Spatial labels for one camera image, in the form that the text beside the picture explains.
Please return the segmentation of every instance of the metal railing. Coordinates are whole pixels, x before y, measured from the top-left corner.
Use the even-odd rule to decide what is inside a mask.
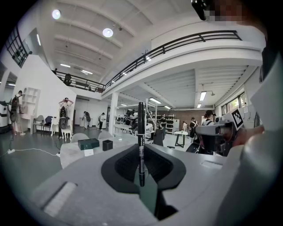
[[[91,81],[89,79],[84,79],[75,75],[58,72],[58,71],[56,71],[56,75],[62,82],[64,82],[67,86],[70,87],[75,87],[78,89],[88,90],[91,92],[98,92],[98,93],[102,93],[105,90],[105,85]]]
[[[133,61],[131,64],[126,66],[123,70],[121,70],[117,75],[115,75],[108,83],[105,85],[105,89],[110,87],[113,83],[121,79],[123,76],[127,75],[127,73],[133,71],[138,66],[145,64],[147,61],[151,61],[151,59],[161,55],[166,54],[168,51],[172,49],[179,48],[184,45],[189,45],[197,42],[206,42],[209,40],[218,40],[218,39],[237,39],[242,41],[242,39],[238,36],[236,30],[215,30],[215,31],[206,31],[196,34],[191,34],[188,36],[184,36],[173,41],[167,42],[151,51],[141,56],[140,58]]]
[[[12,56],[13,60],[21,68],[29,53],[23,46],[23,42],[21,40],[21,37],[19,36],[18,26],[16,26],[10,33],[5,46],[7,48],[7,51]]]

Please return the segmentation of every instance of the round ceiling light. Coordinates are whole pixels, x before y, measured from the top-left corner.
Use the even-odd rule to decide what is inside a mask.
[[[113,31],[110,28],[105,28],[102,33],[107,38],[113,35]]]
[[[60,10],[57,10],[57,9],[53,10],[53,12],[52,12],[52,17],[53,17],[54,19],[59,19],[60,16],[61,16]]]

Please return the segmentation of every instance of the backpack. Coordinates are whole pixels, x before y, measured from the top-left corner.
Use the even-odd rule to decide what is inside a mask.
[[[15,95],[15,97],[12,99],[11,102],[11,110],[17,110],[18,107],[19,107],[19,97]]]

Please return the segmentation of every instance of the window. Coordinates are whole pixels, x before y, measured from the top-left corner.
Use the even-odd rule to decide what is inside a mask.
[[[248,106],[247,104],[247,95],[245,93],[240,94],[234,100],[230,101],[229,103],[223,105],[222,115],[227,114],[229,111],[235,110],[237,108],[242,108]]]

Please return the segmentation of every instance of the power strip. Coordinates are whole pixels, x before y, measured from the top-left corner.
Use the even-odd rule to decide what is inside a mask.
[[[12,150],[8,150],[8,154],[11,154],[11,153],[13,153],[13,152],[15,152],[15,150],[14,149],[12,149]]]

